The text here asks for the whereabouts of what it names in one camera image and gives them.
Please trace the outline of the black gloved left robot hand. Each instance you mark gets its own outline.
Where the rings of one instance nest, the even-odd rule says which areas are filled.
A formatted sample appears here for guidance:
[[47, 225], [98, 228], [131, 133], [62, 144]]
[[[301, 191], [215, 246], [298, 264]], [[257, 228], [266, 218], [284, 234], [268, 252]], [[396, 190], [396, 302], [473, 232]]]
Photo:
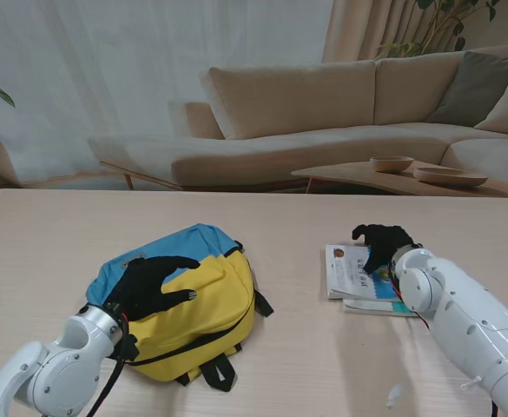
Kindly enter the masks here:
[[163, 293], [162, 284], [177, 269], [197, 269], [200, 263], [186, 256], [156, 256], [131, 261], [107, 297], [129, 321], [168, 311], [196, 297], [192, 289]]

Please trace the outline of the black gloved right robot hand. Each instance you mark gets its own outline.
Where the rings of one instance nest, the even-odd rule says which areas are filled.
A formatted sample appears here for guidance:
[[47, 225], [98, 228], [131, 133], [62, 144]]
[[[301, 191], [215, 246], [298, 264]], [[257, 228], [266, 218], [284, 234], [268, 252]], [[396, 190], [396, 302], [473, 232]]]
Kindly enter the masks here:
[[393, 268], [393, 264], [405, 252], [422, 248], [422, 245], [415, 243], [400, 226], [360, 224], [352, 231], [352, 239], [358, 240], [360, 237], [370, 250], [364, 266], [364, 271], [368, 275], [383, 266]]

